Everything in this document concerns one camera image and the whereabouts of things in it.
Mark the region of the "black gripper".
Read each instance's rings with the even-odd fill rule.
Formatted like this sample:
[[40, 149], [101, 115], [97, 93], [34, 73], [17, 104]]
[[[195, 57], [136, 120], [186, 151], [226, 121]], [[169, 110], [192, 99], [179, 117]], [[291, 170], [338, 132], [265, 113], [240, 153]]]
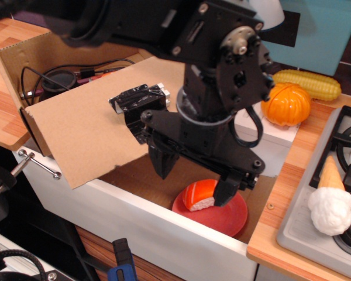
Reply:
[[196, 121], [181, 110], [169, 111], [171, 94], [161, 83], [142, 84], [109, 99], [140, 144], [147, 144], [155, 172], [165, 179], [180, 157], [220, 176], [214, 206], [224, 207], [238, 190], [253, 189], [265, 168], [252, 148], [258, 140], [243, 140], [234, 116]]

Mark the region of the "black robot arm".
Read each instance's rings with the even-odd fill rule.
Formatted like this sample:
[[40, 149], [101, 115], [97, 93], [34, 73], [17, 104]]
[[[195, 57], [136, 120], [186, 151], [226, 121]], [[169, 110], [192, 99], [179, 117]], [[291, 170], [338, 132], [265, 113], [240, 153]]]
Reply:
[[234, 118], [245, 109], [262, 136], [253, 106], [269, 100], [274, 81], [263, 22], [247, 1], [0, 1], [0, 19], [20, 11], [43, 15], [71, 47], [111, 42], [184, 63], [177, 111], [140, 114], [156, 173], [167, 177], [179, 157], [212, 170], [219, 207], [254, 187], [265, 165], [252, 151], [257, 141], [238, 137]]

